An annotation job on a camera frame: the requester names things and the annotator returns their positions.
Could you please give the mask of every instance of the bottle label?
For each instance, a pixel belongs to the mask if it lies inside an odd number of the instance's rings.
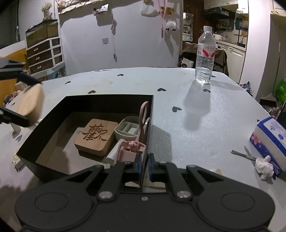
[[[215,46],[205,43],[198,43],[197,55],[202,57],[215,57]]]

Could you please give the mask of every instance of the white table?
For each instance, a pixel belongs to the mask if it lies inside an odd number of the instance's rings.
[[[210,85],[194,81],[194,69],[127,68],[79,73],[43,82],[44,118],[65,96],[94,94],[154,95],[153,118],[148,152],[157,161],[170,161],[179,168],[195,164],[206,169],[219,168],[226,177],[267,192],[275,202],[276,211],[269,229],[278,232],[286,225],[286,183],[280,179],[270,185],[259,179],[252,163],[230,150],[260,154],[250,144],[257,120],[268,113],[240,86],[226,75],[213,72]],[[173,106],[182,110],[173,112]],[[25,128],[23,138],[12,138],[12,127],[0,125],[0,216],[15,230],[20,228],[14,213],[16,198],[38,180],[25,167],[17,173],[12,155],[31,133]]]

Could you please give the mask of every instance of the fish tank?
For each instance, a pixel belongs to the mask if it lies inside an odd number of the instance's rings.
[[[26,31],[27,48],[44,41],[45,39],[59,36],[57,19],[48,19]]]

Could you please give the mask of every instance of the white bottle cap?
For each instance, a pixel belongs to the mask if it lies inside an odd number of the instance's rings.
[[[204,26],[204,31],[212,32],[212,27]]]

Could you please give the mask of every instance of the plastic bottle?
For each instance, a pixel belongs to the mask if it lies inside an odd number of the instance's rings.
[[[212,36],[212,27],[204,26],[204,33],[198,39],[195,78],[200,84],[210,82],[215,60],[216,41]]]

